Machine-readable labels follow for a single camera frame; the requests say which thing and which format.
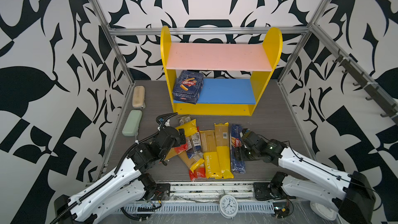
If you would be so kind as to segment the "plain yellow spaghetti bag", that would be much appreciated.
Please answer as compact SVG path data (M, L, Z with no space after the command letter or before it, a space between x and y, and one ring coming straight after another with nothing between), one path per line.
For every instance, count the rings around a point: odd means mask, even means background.
M233 179L228 122L215 124L215 140L222 178Z

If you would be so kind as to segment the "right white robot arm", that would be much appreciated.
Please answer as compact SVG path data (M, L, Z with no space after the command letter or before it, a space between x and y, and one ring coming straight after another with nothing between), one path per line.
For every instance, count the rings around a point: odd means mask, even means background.
M287 142L268 140L249 129L231 132L232 154L239 162L263 161L290 170L305 179L277 172L264 187L255 188L259 201L298 197L314 203L322 218L337 213L350 224L371 223L376 197L365 175L349 174L316 162L291 148Z

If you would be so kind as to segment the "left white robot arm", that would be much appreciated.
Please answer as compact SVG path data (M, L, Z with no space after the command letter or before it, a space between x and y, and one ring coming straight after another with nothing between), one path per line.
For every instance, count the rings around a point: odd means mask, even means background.
M117 166L94 184L71 197L58 197L52 223L97 224L131 202L151 200L157 184L147 171L163 163L171 149L185 143L184 129L174 127L161 127L136 141Z

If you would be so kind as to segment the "blue Barilla spaghetti bag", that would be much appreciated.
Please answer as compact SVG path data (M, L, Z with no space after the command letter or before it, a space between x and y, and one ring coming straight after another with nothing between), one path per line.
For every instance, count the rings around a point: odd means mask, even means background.
M233 173L245 174L246 165L243 161L242 142L240 133L243 130L240 124L230 125L230 154L231 170Z

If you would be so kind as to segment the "blue Barilla pasta box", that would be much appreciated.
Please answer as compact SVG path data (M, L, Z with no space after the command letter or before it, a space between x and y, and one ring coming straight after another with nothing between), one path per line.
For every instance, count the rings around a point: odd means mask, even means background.
M204 85L204 74L183 70L172 91L175 101L196 104Z

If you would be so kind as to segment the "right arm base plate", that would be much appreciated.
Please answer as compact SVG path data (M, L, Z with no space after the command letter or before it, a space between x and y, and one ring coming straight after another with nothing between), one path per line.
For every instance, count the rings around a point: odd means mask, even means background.
M282 187L275 183L253 183L255 199L258 201L282 200L287 197Z

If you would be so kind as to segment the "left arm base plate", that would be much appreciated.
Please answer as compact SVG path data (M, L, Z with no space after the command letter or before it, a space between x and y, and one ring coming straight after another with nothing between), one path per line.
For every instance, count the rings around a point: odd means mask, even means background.
M145 186L145 194L142 200L159 201L170 196L171 185L169 183Z

